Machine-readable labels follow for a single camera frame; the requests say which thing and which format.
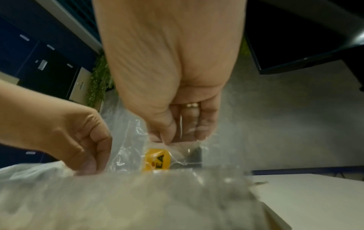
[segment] person's left hand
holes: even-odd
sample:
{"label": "person's left hand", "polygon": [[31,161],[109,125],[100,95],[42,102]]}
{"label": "person's left hand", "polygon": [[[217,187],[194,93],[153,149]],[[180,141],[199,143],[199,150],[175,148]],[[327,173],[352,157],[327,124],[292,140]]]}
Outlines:
{"label": "person's left hand", "polygon": [[0,81],[0,143],[42,151],[80,174],[105,169],[112,138],[92,108]]}

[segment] black monitor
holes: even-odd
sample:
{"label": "black monitor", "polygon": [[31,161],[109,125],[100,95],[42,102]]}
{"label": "black monitor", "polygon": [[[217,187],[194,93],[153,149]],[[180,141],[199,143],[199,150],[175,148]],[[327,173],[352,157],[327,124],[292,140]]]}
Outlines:
{"label": "black monitor", "polygon": [[245,37],[261,74],[341,59],[364,47],[359,0],[248,0]]}

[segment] person's right hand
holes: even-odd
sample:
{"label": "person's right hand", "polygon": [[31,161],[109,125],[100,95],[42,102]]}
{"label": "person's right hand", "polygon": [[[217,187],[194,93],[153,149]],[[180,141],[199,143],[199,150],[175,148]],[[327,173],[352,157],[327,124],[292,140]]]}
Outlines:
{"label": "person's right hand", "polygon": [[[207,138],[235,64],[246,0],[94,0],[125,106],[164,143]],[[200,109],[186,108],[198,103]]]}

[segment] beige cabinet door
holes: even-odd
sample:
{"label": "beige cabinet door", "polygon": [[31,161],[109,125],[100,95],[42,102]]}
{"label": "beige cabinet door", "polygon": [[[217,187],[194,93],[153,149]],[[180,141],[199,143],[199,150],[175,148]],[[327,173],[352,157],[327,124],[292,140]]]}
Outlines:
{"label": "beige cabinet door", "polygon": [[90,82],[91,73],[86,69],[81,68],[69,99],[79,104],[86,105]]}

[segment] hand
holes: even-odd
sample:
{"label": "hand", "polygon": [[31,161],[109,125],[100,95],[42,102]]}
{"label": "hand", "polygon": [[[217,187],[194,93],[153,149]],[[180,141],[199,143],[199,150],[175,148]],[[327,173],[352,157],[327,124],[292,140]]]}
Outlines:
{"label": "hand", "polygon": [[0,142],[46,152],[81,174],[105,169],[112,138],[92,108],[0,81]]}
{"label": "hand", "polygon": [[[94,0],[102,43],[124,105],[166,144],[203,140],[243,34],[245,0]],[[198,103],[198,108],[187,108]]]}

